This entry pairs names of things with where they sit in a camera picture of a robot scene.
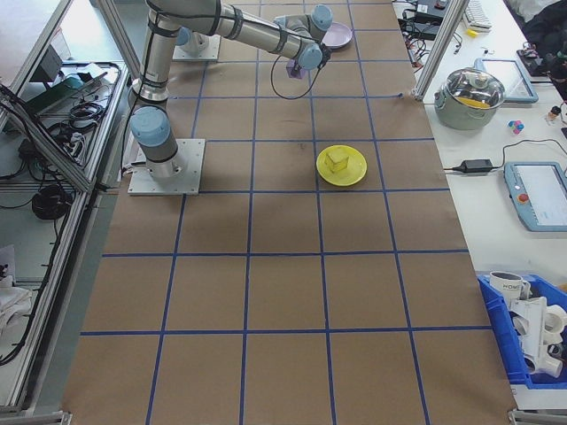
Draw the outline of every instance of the power cord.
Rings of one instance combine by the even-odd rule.
[[[506,164],[506,149],[512,148],[514,146],[518,146],[521,143],[547,143],[547,142],[555,143],[559,147],[559,149],[565,154],[565,156],[567,156],[567,150],[556,139],[541,139],[541,140],[524,139],[524,140],[520,140],[519,142],[507,144],[506,146],[502,147],[502,162],[499,166],[494,166],[490,159],[465,159],[459,166],[443,168],[443,170],[456,171],[458,173],[464,173],[464,174],[487,174],[493,170],[498,170],[504,167],[504,164]]]
[[[65,225],[68,222],[69,211],[70,211],[70,209],[66,212],[66,214],[63,217],[63,223],[61,224],[61,228],[64,228]],[[45,270],[45,274],[43,275],[42,282],[41,282],[39,288],[34,290],[34,291],[37,292],[37,296],[35,297],[35,301],[34,301],[34,305],[32,306],[31,313],[29,315],[27,315],[26,328],[24,329],[24,333],[23,333],[21,339],[16,344],[12,345],[13,346],[12,350],[10,352],[8,352],[5,356],[0,356],[0,367],[5,366],[8,363],[15,360],[18,357],[19,352],[21,352],[22,348],[24,348],[24,346],[26,345],[27,337],[29,336],[29,332],[31,331],[35,315],[37,314],[37,309],[39,308],[39,305],[40,305],[40,303],[39,303],[40,299],[42,298],[43,292],[45,291],[45,287],[47,286],[47,284],[49,283],[50,278],[51,278],[51,272],[53,270],[53,266],[54,266],[54,263],[55,263],[55,255],[58,252],[59,246],[61,245],[61,239],[62,239],[61,234],[63,232],[58,231],[56,220],[53,221],[53,227],[54,227],[54,230],[55,230],[55,242],[53,243],[53,247],[51,249],[50,259],[49,259],[48,264],[46,266],[47,268]]]
[[[6,175],[0,175],[0,180],[11,180],[15,177],[18,177],[20,174],[22,174],[24,171],[26,171],[26,161],[24,161],[22,159],[21,163],[19,164],[19,168],[18,170],[16,170],[15,172],[11,173],[11,174],[6,174]]]
[[[279,97],[281,97],[282,99],[286,99],[286,100],[297,100],[297,99],[301,99],[302,97],[305,97],[307,95],[307,93],[309,93],[311,91],[315,82],[317,81],[317,77],[319,76],[319,73],[321,73],[322,66],[317,67],[317,73],[315,74],[315,77],[311,81],[311,84],[309,84],[309,88],[303,94],[301,94],[299,96],[285,96],[285,95],[280,94],[277,91],[276,85],[274,84],[274,70],[276,69],[277,62],[280,60],[280,58],[281,58],[281,56],[278,56],[277,59],[274,61],[274,64],[272,65],[272,69],[269,73],[269,82],[272,86],[272,90],[274,90],[274,93],[276,93]]]
[[[69,111],[69,125],[73,130],[88,133],[98,125],[106,108],[95,102],[84,102]]]

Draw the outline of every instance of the yellow plate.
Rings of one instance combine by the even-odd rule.
[[[336,173],[333,173],[329,166],[325,164],[325,158],[329,152],[342,149],[348,155],[348,164]],[[344,144],[335,144],[322,150],[317,157],[317,171],[319,175],[330,184],[335,186],[352,186],[353,184],[362,180],[366,174],[367,165],[366,159],[355,148],[346,146]]]

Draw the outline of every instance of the purple object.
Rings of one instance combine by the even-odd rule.
[[[285,66],[285,69],[287,70],[288,77],[297,78],[298,80],[303,80],[303,77],[307,74],[307,71],[299,66],[299,64],[293,59],[290,59]]]
[[[511,121],[508,123],[508,127],[512,129],[512,132],[515,135],[519,135],[520,132],[524,129],[524,123],[520,120]]]

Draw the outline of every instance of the cooking pot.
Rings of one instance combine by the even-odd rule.
[[[504,86],[491,74],[474,68],[452,72],[435,93],[435,112],[458,130],[485,126],[504,102]]]

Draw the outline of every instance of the electronic device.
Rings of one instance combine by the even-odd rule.
[[[408,34],[422,40],[435,40],[438,32],[439,24],[437,22],[431,24],[413,22],[408,25]]]
[[[481,33],[488,33],[493,27],[493,24],[486,17],[479,0],[469,0],[467,8],[462,15],[462,20],[467,28]]]
[[[438,3],[438,0],[417,0],[414,22],[440,25],[443,18],[445,18],[447,8],[440,8]],[[448,0],[441,3],[444,3],[446,6],[449,4]]]
[[[504,180],[517,214],[533,232],[567,231],[567,178],[556,162],[508,162]]]
[[[525,50],[516,50],[516,53],[532,77],[543,77],[545,75],[546,67],[543,58],[540,58],[537,53],[526,53]]]
[[[71,194],[65,192],[61,186],[51,184],[40,189],[32,197],[32,211],[40,220],[56,220],[69,211],[72,203]]]
[[[49,45],[41,62],[31,76],[31,82],[53,82],[58,76],[58,72],[63,65],[63,60],[55,51],[53,46]]]
[[[478,58],[475,68],[491,74],[504,85],[504,102],[533,104],[540,99],[527,72],[516,59]]]

